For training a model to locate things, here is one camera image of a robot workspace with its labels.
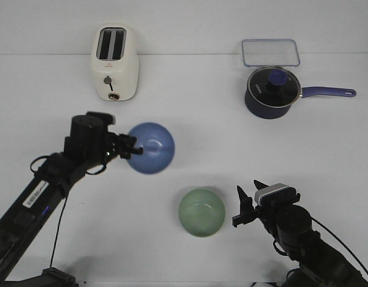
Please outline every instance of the container lid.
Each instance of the container lid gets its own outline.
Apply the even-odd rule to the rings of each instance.
[[[247,67],[297,67],[300,64],[297,45],[292,39],[245,39],[242,49]]]
[[[255,70],[248,79],[247,88],[254,99],[270,108],[290,106],[301,92],[296,76],[275,66]]]

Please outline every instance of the navy blue saucepan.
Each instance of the navy blue saucepan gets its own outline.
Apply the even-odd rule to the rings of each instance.
[[[301,88],[294,74],[281,67],[267,66],[255,70],[248,79],[245,104],[260,118],[282,117],[300,97],[317,94],[354,97],[355,90],[348,88],[305,87]]]

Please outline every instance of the white tabletop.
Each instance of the white tabletop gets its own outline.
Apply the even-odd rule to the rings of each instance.
[[[140,56],[137,93],[126,102],[96,95],[89,56],[0,56],[0,217],[32,179],[29,163],[62,151],[71,118],[102,111],[116,116],[116,133],[145,121],[162,124],[176,154],[156,175],[116,159],[73,187],[54,265],[77,280],[284,280],[297,263],[274,251],[262,224],[232,226],[236,185],[252,196],[254,179],[295,187],[299,204],[368,267],[368,54],[300,57],[292,71],[302,86],[354,88],[357,97],[300,99],[282,118],[264,120],[244,104],[252,70],[238,55]],[[177,218],[179,200],[198,186],[214,189],[226,206],[223,227],[208,238],[188,234]],[[11,279],[48,267],[60,208]]]

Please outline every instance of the lid knob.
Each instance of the lid knob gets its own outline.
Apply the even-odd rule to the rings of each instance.
[[[283,86],[287,81],[287,73],[282,69],[273,69],[269,75],[269,82],[275,86]]]

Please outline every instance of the label sticker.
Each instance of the label sticker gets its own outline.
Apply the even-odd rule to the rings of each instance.
[[[34,188],[34,190],[30,193],[27,199],[23,202],[23,206],[31,208],[38,199],[38,197],[41,196],[41,194],[47,187],[48,187],[47,181],[40,181],[40,183]]]

